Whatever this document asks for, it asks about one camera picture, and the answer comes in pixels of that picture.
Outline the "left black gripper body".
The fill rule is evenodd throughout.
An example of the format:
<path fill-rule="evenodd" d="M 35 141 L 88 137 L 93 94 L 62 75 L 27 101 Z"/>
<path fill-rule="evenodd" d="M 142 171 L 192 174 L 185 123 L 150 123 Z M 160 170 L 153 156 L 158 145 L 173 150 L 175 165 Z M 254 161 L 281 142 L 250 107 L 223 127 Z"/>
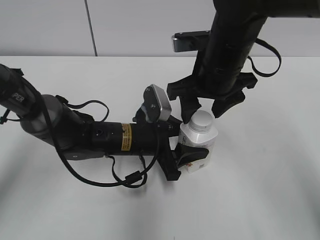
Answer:
<path fill-rule="evenodd" d="M 166 121 L 148 123 L 146 114 L 141 109 L 132 120 L 132 154 L 156 155 L 166 180 L 177 181 L 181 172 L 178 170 L 169 138 L 179 135 L 182 121 L 170 115 Z"/>

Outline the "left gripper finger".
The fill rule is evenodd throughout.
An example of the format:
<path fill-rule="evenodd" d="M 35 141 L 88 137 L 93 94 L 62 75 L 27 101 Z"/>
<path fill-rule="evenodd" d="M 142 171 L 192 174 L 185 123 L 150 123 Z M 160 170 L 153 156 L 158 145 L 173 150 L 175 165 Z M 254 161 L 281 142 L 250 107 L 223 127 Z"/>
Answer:
<path fill-rule="evenodd" d="M 193 163 L 197 160 L 205 159 L 209 150 L 203 147 L 192 147 L 178 143 L 174 149 L 174 160 L 177 168 Z"/>

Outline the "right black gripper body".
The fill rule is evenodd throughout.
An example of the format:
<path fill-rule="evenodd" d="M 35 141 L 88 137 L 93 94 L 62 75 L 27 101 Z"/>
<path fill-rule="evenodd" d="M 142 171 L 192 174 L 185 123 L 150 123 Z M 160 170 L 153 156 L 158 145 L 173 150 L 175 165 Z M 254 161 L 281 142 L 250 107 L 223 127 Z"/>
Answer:
<path fill-rule="evenodd" d="M 231 95 L 241 92 L 244 88 L 253 89 L 257 82 L 258 80 L 253 73 L 241 72 L 230 90 L 226 93 L 215 93 L 210 91 L 211 88 L 202 87 L 194 75 L 189 75 L 179 81 L 169 83 L 166 93 L 170 101 L 176 100 L 177 97 L 225 100 Z"/>

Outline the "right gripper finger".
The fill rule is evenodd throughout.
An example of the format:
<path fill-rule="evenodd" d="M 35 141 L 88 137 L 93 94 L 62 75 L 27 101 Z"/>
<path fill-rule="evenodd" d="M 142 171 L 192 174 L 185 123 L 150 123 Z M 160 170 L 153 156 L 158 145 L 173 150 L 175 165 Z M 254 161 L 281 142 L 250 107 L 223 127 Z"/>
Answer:
<path fill-rule="evenodd" d="M 195 96 L 180 96 L 181 118 L 184 124 L 188 124 L 194 113 L 201 108 L 199 100 Z"/>
<path fill-rule="evenodd" d="M 213 104 L 211 111 L 214 117 L 217 119 L 221 117 L 230 108 L 242 103 L 245 100 L 245 94 L 242 90 L 233 93 L 225 99 L 216 99 Z"/>

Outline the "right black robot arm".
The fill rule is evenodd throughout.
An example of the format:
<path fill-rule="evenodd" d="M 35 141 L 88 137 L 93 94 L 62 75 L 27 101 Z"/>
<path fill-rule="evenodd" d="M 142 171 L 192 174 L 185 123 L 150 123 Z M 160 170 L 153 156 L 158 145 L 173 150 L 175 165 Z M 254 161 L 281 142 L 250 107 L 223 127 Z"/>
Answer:
<path fill-rule="evenodd" d="M 268 18 L 318 18 L 317 0 L 216 0 L 210 30 L 178 32 L 172 36 L 176 53 L 196 51 L 192 74 L 168 84 L 170 100 L 179 99 L 181 118 L 188 123 L 200 108 L 199 99 L 211 99 L 214 117 L 245 100 L 243 89 L 252 89 L 257 76 L 267 77 L 254 69 L 243 73 L 254 44 L 275 51 L 259 39 Z"/>

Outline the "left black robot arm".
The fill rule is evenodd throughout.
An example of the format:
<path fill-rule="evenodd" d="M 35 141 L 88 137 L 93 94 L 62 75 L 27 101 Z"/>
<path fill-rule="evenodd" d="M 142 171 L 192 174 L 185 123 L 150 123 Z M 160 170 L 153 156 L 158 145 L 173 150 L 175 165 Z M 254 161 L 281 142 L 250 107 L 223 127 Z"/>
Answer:
<path fill-rule="evenodd" d="M 159 163 L 166 179 L 176 181 L 183 165 L 206 158 L 205 147 L 178 143 L 181 121 L 173 117 L 165 92 L 152 84 L 143 94 L 143 103 L 131 123 L 100 121 L 80 112 L 59 95 L 41 94 L 19 68 L 0 67 L 0 104 L 7 113 L 15 113 L 28 134 L 55 147 L 70 169 L 70 161 L 115 156 L 151 156 Z"/>

